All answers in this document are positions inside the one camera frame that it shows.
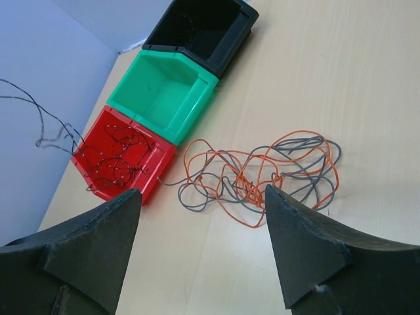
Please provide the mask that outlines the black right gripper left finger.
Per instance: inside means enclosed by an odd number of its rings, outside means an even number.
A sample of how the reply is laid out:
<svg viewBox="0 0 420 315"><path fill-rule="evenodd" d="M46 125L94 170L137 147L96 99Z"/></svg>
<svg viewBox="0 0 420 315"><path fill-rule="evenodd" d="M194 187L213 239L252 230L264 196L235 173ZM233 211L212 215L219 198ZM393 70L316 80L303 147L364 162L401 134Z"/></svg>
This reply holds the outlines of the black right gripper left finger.
<svg viewBox="0 0 420 315"><path fill-rule="evenodd" d="M1 246L1 313L115 314L141 205L132 188Z"/></svg>

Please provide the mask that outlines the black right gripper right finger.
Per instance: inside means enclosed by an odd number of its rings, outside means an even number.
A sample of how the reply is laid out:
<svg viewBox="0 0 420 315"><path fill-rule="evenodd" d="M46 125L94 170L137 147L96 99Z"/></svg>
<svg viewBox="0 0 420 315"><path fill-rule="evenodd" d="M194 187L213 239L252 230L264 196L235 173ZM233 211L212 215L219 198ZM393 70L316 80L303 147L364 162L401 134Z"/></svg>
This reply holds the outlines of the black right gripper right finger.
<svg viewBox="0 0 420 315"><path fill-rule="evenodd" d="M419 247L316 212L276 188L266 221L286 309L293 314L418 314Z"/></svg>

